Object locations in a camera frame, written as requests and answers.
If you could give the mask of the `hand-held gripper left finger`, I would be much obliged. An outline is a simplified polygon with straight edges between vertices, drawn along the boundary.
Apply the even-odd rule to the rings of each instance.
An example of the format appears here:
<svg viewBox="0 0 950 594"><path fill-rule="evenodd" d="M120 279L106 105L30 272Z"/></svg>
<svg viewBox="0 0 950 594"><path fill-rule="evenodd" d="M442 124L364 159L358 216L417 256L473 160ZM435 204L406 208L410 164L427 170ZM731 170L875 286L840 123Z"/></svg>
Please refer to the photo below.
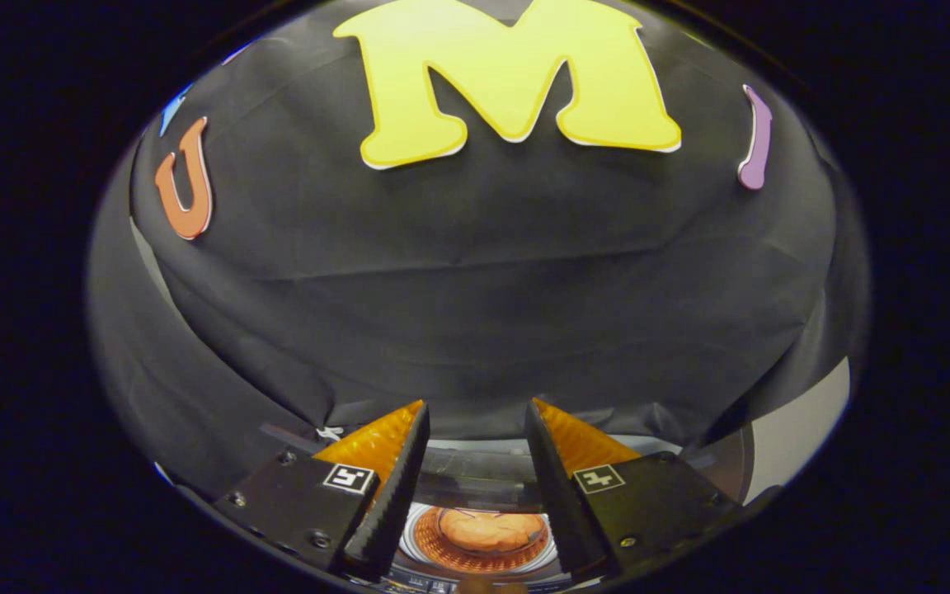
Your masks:
<svg viewBox="0 0 950 594"><path fill-rule="evenodd" d="M214 510L303 568L377 582L392 567L429 435L425 402L408 403L315 455L280 451Z"/></svg>

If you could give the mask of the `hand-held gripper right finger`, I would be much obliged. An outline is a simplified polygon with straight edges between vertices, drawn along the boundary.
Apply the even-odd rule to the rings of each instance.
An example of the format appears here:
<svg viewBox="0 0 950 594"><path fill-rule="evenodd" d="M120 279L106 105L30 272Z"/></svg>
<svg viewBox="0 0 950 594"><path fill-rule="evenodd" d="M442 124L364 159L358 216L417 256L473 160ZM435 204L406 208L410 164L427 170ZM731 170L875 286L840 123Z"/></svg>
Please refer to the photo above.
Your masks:
<svg viewBox="0 0 950 594"><path fill-rule="evenodd" d="M524 429L559 563L573 579L640 578L743 522L741 503L669 451L639 455L538 398Z"/></svg>

